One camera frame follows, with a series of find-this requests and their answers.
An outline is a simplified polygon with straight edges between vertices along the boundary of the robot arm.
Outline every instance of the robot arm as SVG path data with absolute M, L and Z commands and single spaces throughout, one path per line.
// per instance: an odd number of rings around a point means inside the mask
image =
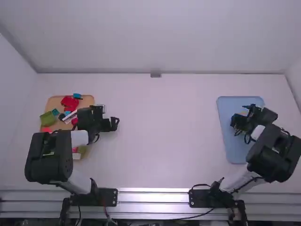
M 276 113 L 255 105 L 246 108 L 249 114 L 233 115 L 231 126 L 243 130 L 255 143 L 246 157 L 246 167 L 222 181 L 221 189 L 229 193 L 244 192 L 266 182 L 288 180 L 301 156 L 301 140 L 273 124 Z
M 119 119 L 104 119 L 103 106 L 79 109 L 77 117 L 79 130 L 33 134 L 25 165 L 28 181 L 56 185 L 72 194 L 92 192 L 95 181 L 73 169 L 72 148 L 92 144 L 100 132 L 115 131 Z

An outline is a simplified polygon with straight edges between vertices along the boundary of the black clamp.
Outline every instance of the black clamp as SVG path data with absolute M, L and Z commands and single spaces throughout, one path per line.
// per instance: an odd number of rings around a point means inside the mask
M 78 130 L 86 130 L 89 136 L 89 143 L 95 143 L 99 139 L 100 132 L 116 131 L 120 122 L 119 118 L 111 117 L 110 119 L 103 118 L 103 105 L 81 108 L 77 111 L 78 123 L 73 127 Z

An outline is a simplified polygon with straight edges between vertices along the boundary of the green toy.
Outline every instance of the green toy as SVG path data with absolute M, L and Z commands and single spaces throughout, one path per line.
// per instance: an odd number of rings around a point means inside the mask
M 40 115 L 41 125 L 42 126 L 51 126 L 55 123 L 55 116 L 52 112 L 46 112 Z

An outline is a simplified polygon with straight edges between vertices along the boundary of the white wall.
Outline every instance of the white wall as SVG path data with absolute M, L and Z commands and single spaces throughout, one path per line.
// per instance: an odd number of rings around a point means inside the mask
M 0 34 L 0 153 L 8 152 L 37 74 Z
M 301 56 L 300 0 L 1 0 L 40 72 L 278 72 Z
M 301 58 L 286 70 L 285 75 L 301 111 Z

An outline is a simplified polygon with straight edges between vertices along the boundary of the cork board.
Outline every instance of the cork board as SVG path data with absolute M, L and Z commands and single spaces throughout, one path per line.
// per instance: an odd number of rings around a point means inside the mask
M 66 95 L 50 97 L 46 103 L 45 112 L 52 111 L 54 108 L 56 108 L 60 113 L 64 113 L 64 106 L 61 105 L 61 100 L 64 98 L 64 96 Z M 82 95 L 81 98 L 82 100 L 79 100 L 77 109 L 89 107 L 90 105 L 95 104 L 94 97 L 92 95 Z M 56 117 L 55 124 L 49 126 L 48 128 L 50 128 L 52 131 L 57 129 L 72 129 L 72 124 L 65 124 Z

